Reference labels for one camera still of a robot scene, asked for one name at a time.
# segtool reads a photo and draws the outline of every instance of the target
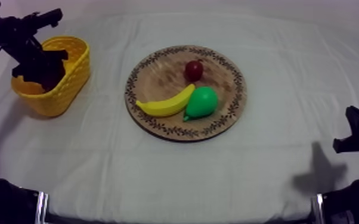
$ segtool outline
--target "red apple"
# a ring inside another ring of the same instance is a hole
[[[200,61],[190,61],[185,66],[185,77],[191,81],[198,81],[203,74],[203,65]]]

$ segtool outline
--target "yellow banana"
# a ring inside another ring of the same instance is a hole
[[[136,101],[136,105],[148,115],[154,117],[167,117],[180,112],[188,104],[192,92],[195,90],[195,85],[190,84],[180,93],[170,99],[163,101],[150,101],[141,103]]]

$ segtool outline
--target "white fabric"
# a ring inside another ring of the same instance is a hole
[[[91,79],[62,116],[44,119],[18,100],[14,62],[0,78],[0,177],[50,193],[53,213],[126,222],[291,219],[310,212],[316,192],[359,179],[359,153],[331,146],[351,133],[346,107],[359,107],[359,37],[208,13],[72,20],[39,34],[53,35],[91,46]],[[142,58],[182,44],[226,55],[247,84],[239,121],[192,144],[144,132],[123,100]]]

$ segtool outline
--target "wooden plate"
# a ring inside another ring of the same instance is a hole
[[[196,87],[210,86],[219,98],[209,117],[183,122],[184,112],[171,117],[151,117],[135,105],[160,101],[181,92],[190,83],[184,78],[185,65],[202,60],[204,72]],[[152,53],[132,71],[126,83],[125,103],[132,118],[144,130],[171,141],[201,141],[231,127],[241,116],[246,102],[243,75],[228,58],[201,46],[172,46]]]

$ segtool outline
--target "plastic basket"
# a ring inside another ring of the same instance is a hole
[[[13,90],[37,113],[55,117],[63,114],[90,75],[89,45],[72,36],[56,36],[43,44],[43,49],[68,52],[68,60],[63,60],[66,74],[49,92],[43,93],[38,83],[24,82],[22,76],[11,79]]]

